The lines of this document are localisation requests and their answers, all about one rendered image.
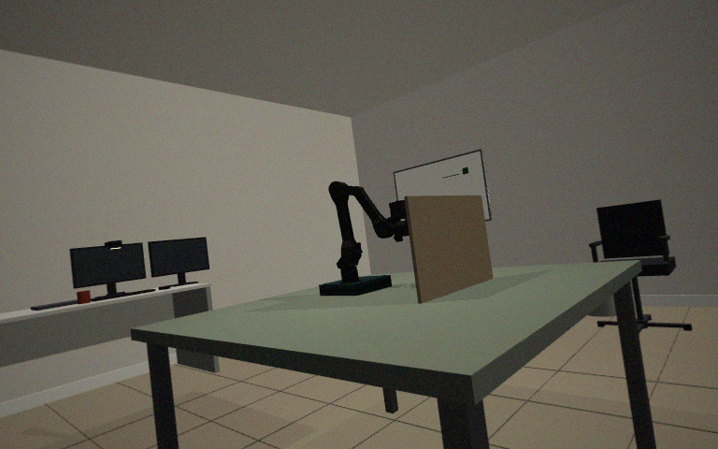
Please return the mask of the brown flat square board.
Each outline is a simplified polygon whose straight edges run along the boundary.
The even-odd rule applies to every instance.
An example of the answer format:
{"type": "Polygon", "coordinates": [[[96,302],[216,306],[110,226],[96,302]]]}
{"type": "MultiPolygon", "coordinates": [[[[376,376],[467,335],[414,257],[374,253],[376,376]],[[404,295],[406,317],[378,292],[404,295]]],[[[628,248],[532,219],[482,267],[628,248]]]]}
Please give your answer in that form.
{"type": "Polygon", "coordinates": [[[418,303],[493,279],[481,196],[404,196],[418,303]]]}

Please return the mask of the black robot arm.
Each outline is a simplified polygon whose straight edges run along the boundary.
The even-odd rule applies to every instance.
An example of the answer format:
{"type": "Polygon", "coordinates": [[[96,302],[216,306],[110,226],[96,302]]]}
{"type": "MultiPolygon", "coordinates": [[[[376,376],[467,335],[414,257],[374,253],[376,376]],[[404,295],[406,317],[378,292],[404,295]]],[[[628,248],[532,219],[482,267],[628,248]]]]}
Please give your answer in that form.
{"type": "Polygon", "coordinates": [[[357,265],[362,256],[362,249],[361,243],[356,242],[353,236],[348,207],[349,196],[355,196],[370,218],[379,238],[386,239],[395,234],[394,239],[396,242],[403,241],[403,237],[407,236],[404,225],[406,225],[406,231],[409,232],[405,200],[389,203],[391,217],[386,219],[381,215],[363,187],[349,186],[345,182],[333,181],[328,190],[337,207],[337,217],[342,237],[341,257],[337,261],[337,267],[341,271],[342,282],[340,283],[360,282],[362,280],[358,278],[357,265]],[[405,219],[405,221],[400,221],[400,219],[405,219]]]}

